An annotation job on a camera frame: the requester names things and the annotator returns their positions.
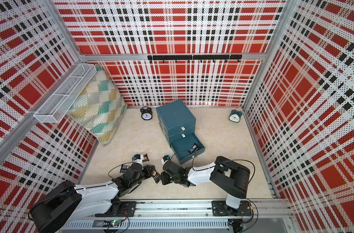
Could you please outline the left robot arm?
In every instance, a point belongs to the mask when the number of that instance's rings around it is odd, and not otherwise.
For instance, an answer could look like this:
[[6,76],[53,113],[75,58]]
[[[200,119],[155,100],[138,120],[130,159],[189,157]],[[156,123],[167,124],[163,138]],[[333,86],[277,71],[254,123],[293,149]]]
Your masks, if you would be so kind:
[[35,203],[28,213],[40,233],[55,233],[66,223],[119,210],[119,199],[152,177],[155,167],[133,163],[121,176],[95,185],[64,181]]

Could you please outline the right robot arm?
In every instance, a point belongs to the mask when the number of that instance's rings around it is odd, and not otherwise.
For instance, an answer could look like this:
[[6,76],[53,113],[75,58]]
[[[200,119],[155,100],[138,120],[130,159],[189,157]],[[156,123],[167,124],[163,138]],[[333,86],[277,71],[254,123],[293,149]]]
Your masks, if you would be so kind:
[[213,183],[226,192],[226,206],[231,209],[239,209],[242,200],[246,199],[251,172],[235,160],[219,156],[215,162],[206,166],[183,168],[173,162],[171,156],[166,155],[161,162],[163,185],[176,183],[183,187],[191,187]]

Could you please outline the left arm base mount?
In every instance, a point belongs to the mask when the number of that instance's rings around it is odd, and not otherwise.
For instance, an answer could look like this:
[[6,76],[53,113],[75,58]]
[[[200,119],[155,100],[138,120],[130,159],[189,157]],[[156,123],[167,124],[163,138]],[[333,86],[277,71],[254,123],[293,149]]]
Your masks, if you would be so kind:
[[123,202],[115,200],[109,210],[103,214],[95,214],[95,217],[133,217],[137,202]]

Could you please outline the teal bottom drawer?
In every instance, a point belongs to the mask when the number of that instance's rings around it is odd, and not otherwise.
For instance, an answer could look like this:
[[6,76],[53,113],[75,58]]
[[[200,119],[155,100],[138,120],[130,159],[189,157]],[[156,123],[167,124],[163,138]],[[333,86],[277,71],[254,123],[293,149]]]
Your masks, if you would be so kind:
[[[189,149],[195,143],[199,145],[199,150],[196,151],[196,153],[194,154],[190,154]],[[201,143],[195,133],[188,135],[182,139],[179,139],[175,142],[172,142],[171,148],[175,154],[175,157],[181,165],[192,160],[194,157],[199,156],[205,151],[205,146]]]

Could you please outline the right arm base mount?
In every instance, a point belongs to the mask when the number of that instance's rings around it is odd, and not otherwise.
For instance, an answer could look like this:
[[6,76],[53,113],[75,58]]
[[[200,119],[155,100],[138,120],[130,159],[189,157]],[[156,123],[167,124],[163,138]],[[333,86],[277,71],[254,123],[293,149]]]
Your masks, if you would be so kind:
[[252,216],[251,205],[248,201],[241,201],[237,209],[227,206],[225,201],[212,201],[212,210],[214,216]]

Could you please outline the teal drawer cabinet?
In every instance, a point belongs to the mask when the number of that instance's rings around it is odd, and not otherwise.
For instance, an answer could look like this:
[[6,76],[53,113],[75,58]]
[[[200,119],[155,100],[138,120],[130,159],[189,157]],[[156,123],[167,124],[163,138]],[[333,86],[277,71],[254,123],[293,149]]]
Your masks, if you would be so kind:
[[156,108],[159,126],[171,148],[171,143],[195,133],[196,118],[182,100]]

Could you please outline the black cookie packet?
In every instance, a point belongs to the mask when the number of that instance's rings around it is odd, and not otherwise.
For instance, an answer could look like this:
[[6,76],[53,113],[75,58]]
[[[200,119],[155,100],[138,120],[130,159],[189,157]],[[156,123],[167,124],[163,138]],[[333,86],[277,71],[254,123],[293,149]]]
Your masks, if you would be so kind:
[[159,173],[157,171],[153,171],[152,178],[154,179],[155,183],[159,183],[160,182],[160,175],[159,175]]
[[145,154],[145,155],[143,155],[143,162],[147,162],[147,161],[149,161],[149,158],[148,158],[148,155]]

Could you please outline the black cookie packet barcode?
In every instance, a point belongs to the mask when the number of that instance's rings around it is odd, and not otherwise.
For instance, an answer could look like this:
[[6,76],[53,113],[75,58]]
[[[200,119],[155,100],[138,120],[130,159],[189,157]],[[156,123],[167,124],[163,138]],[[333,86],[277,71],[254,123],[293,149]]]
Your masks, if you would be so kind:
[[126,164],[121,165],[120,173],[125,173],[128,170],[129,166]]
[[194,154],[194,153],[196,153],[196,151],[198,151],[198,150],[199,150],[199,145],[195,143],[195,144],[189,149],[189,153],[190,153],[190,154]]

